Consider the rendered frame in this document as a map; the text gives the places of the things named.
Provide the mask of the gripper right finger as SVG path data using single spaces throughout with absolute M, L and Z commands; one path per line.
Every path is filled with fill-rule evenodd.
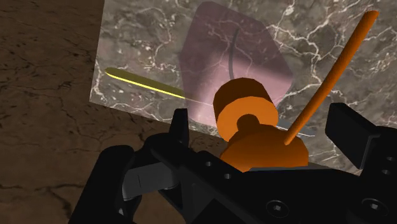
M 361 170 L 367 189 L 397 197 L 397 129 L 376 126 L 341 102 L 330 104 L 325 134 Z

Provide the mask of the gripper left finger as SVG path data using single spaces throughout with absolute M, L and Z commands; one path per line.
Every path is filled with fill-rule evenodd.
M 134 151 L 128 145 L 102 151 L 68 224 L 136 224 L 143 194 L 160 194 L 177 210 L 183 208 L 179 178 L 150 152 L 154 137 Z

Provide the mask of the orange plunger-shaped object with stick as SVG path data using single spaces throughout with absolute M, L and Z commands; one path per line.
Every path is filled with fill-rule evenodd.
M 304 167 L 309 153 L 297 136 L 357 52 L 379 15 L 363 14 L 330 72 L 288 130 L 279 130 L 278 112 L 264 86 L 251 78 L 237 78 L 214 95 L 213 108 L 219 135 L 227 141 L 220 158 L 246 172 L 259 167 Z

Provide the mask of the translucent pink rounded block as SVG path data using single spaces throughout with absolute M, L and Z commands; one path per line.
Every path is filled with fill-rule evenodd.
M 259 81 L 278 105 L 293 82 L 293 73 L 265 25 L 213 1 L 195 11 L 179 53 L 188 116 L 215 126 L 212 102 L 232 78 Z

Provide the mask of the grey marble table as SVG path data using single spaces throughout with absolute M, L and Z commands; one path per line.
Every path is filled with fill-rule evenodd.
M 170 122 L 182 99 L 110 78 L 117 67 L 168 85 L 182 85 L 178 55 L 195 10 L 205 0 L 105 0 L 90 100 Z M 293 72 L 278 105 L 292 122 L 320 86 L 362 14 L 379 17 L 349 67 L 307 123 L 310 159 L 356 172 L 325 136 L 329 105 L 344 102 L 376 125 L 397 128 L 397 0 L 211 0 L 263 22 Z

